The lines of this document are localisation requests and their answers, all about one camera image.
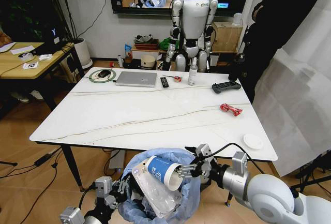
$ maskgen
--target person in black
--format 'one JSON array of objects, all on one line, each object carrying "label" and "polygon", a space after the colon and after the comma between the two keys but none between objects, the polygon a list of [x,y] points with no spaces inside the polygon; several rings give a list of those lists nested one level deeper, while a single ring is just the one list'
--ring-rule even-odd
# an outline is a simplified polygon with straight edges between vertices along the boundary
[{"label": "person in black", "polygon": [[294,34],[317,0],[263,0],[252,13],[255,21],[244,36],[245,62],[240,82],[253,103],[255,86],[276,51]]}]

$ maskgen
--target remote control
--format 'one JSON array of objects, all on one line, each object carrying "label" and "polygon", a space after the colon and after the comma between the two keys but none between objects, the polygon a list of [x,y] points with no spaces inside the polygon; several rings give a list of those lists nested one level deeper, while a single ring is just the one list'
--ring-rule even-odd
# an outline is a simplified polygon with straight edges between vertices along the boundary
[{"label": "remote control", "polygon": [[166,78],[160,78],[160,79],[161,79],[163,88],[168,88],[169,85],[168,85],[167,79]]},{"label": "remote control", "polygon": [[219,94],[222,91],[225,91],[227,89],[240,89],[242,86],[235,81],[229,81],[226,83],[215,83],[212,85],[212,89],[215,91],[215,93]]}]

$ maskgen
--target spray bottle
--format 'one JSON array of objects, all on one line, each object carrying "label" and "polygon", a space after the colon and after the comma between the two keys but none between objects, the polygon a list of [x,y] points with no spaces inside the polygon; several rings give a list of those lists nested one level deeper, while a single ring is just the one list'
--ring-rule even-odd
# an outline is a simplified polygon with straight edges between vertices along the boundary
[{"label": "spray bottle", "polygon": [[198,72],[198,67],[197,67],[197,58],[195,57],[193,59],[192,65],[190,66],[190,72],[188,74],[188,84],[189,85],[194,85],[195,84],[195,77]]}]

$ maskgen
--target trash bin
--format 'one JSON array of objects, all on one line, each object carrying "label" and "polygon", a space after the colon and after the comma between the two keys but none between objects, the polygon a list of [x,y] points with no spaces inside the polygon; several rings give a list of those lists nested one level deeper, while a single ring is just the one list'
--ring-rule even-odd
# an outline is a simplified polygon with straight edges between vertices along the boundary
[{"label": "trash bin", "polygon": [[[157,155],[168,159],[172,162],[189,165],[194,156],[186,150],[178,148],[158,148],[148,150],[135,155],[130,163],[126,166],[123,177],[131,173],[133,167],[141,163],[144,159]],[[127,221],[134,224],[178,224],[184,223],[197,210],[200,202],[200,178],[187,178],[182,182],[181,193],[183,195],[180,206],[167,218],[160,219],[155,217],[149,218],[141,209],[141,206],[131,201],[130,196],[124,202],[119,204],[118,211],[120,215]]]}]

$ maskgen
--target marble table top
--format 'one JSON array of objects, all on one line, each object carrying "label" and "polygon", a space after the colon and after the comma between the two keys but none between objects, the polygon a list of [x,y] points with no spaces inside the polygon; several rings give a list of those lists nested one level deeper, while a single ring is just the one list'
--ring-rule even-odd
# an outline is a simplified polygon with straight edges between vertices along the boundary
[{"label": "marble table top", "polygon": [[[212,152],[234,142],[253,158],[277,160],[272,147],[244,90],[228,90],[216,94],[212,84],[228,81],[226,74],[198,73],[195,85],[188,85],[188,72],[157,71],[156,87],[116,86],[114,82],[93,83],[87,78],[91,68],[71,92],[30,136],[40,143],[72,144],[148,150],[159,147],[198,146],[209,144]],[[149,72],[146,70],[114,69]],[[167,78],[163,88],[162,75],[182,76],[181,83]],[[235,117],[223,112],[227,103],[243,112]],[[252,150],[243,142],[243,135],[258,136],[263,147]],[[238,151],[230,146],[218,153],[232,157]]]}]

